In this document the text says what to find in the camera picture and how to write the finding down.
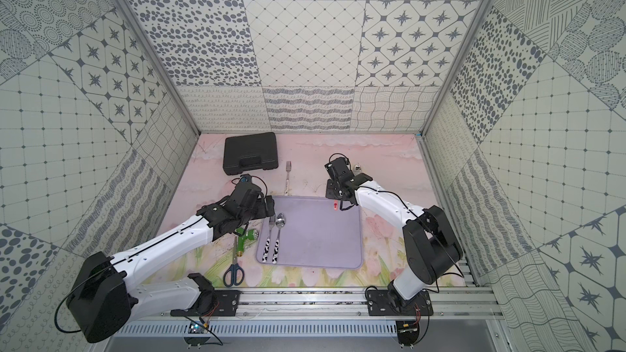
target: red wire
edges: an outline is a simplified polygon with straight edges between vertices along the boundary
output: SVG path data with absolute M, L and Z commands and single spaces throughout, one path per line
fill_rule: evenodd
M 422 312 L 419 310 L 418 305 L 415 305 L 415 322 L 413 325 L 417 324 L 419 320 L 422 319 Z
M 214 312 L 215 312 L 215 310 L 217 309 L 217 306 L 219 306 L 219 305 L 220 305 L 220 301 L 217 301 L 217 304 L 216 304 L 216 305 L 215 305 L 215 307 L 211 310 L 211 312 L 210 312 L 210 313 L 208 313 L 208 315 L 205 315 L 205 316 L 204 316 L 204 317 L 207 317 L 207 321 L 208 321 L 208 318 L 211 318 L 211 316 L 213 315 L 213 313 L 214 313 Z

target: blue scissor handle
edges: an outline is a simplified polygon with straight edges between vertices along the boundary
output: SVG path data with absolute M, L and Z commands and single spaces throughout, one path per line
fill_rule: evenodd
M 239 271 L 241 271 L 241 279 L 237 281 L 237 275 Z M 226 275 L 228 275 L 228 273 L 231 274 L 230 283 L 226 283 Z M 244 269 L 241 266 L 239 266 L 239 264 L 232 264 L 231 267 L 228 270 L 226 270 L 226 272 L 224 272 L 222 281 L 224 282 L 225 287 L 232 287 L 233 285 L 238 286 L 244 282 L 244 277 L 246 277 Z

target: silver spoon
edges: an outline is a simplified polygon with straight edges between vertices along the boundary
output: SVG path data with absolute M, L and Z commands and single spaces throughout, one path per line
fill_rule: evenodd
M 278 262 L 278 241 L 280 240 L 280 229 L 285 225 L 285 214 L 278 214 L 276 218 L 276 227 L 278 227 L 278 236 L 276 237 L 276 244 L 274 245 L 274 254 L 272 256 L 272 264 Z

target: pink tabletop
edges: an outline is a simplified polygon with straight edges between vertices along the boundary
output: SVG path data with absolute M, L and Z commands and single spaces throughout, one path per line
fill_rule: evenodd
M 232 135 L 204 134 L 185 169 L 158 233 L 165 232 L 194 215 L 205 204 L 230 194 L 235 176 L 222 169 L 224 139 Z M 324 164 L 332 153 L 343 153 L 353 165 L 373 177 L 387 190 L 403 200 L 422 207 L 436 205 L 416 139 L 412 135 L 277 135 L 278 168 L 254 170 L 269 193 L 281 195 L 285 190 L 286 161 L 291 160 L 289 194 L 324 197 L 328 175 Z M 246 271 L 241 287 L 348 287 L 386 286 L 406 266 L 402 232 L 372 211 L 361 208 L 364 262 L 358 270 L 297 268 L 262 265 L 255 259 L 257 242 L 248 242 L 239 257 Z M 260 230 L 261 221 L 250 223 Z M 185 277 L 192 272 L 204 274 L 217 287 L 223 286 L 222 275 L 231 265 L 233 239 L 219 239 L 192 250 L 187 255 L 157 271 L 148 283 L 162 283 Z M 456 276 L 444 276 L 440 286 L 465 286 Z

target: black carrying case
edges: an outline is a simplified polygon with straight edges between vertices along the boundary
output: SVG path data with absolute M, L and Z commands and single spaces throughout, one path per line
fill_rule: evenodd
M 248 170 L 278 168 L 276 134 L 227 137 L 224 143 L 224 172 L 236 176 Z

